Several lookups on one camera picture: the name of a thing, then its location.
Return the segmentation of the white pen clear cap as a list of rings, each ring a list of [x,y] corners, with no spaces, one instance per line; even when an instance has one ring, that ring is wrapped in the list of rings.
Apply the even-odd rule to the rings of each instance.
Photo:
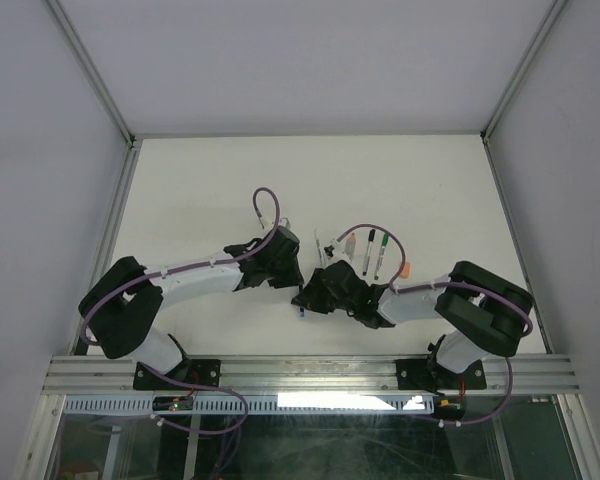
[[[326,268],[326,266],[327,266],[326,252],[324,251],[324,248],[322,247],[322,243],[321,243],[321,240],[319,238],[319,234],[318,234],[317,229],[314,229],[313,234],[314,234],[314,240],[315,240],[316,249],[317,249],[317,252],[318,252],[318,258],[319,258],[320,267],[321,268]]]

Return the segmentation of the white marker green end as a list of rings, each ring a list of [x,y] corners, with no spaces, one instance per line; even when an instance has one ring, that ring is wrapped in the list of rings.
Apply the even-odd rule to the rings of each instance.
[[[376,229],[375,228],[370,229],[368,236],[367,236],[366,248],[365,248],[365,253],[364,253],[363,263],[362,263],[362,276],[363,277],[366,277],[369,272],[369,265],[370,265],[371,253],[372,253],[375,235],[376,235]]]

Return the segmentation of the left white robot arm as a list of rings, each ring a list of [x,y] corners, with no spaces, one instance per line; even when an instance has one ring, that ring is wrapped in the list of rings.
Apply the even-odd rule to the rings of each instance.
[[[264,239],[224,247],[211,257],[150,269],[135,257],[117,260],[83,297],[84,330],[109,359],[142,364],[168,388],[189,377],[191,361],[179,342],[154,326],[159,312],[178,303],[267,284],[274,289],[303,284],[300,240],[284,226]]]

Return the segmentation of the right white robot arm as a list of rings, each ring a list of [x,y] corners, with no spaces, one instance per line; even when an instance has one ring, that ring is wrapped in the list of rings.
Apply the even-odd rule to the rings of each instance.
[[[370,329],[440,318],[453,331],[430,346],[427,374],[449,387],[487,355],[511,358],[533,330],[533,297],[525,289],[469,261],[429,282],[392,289],[368,283],[346,260],[314,270],[291,303],[318,314],[344,312]]]

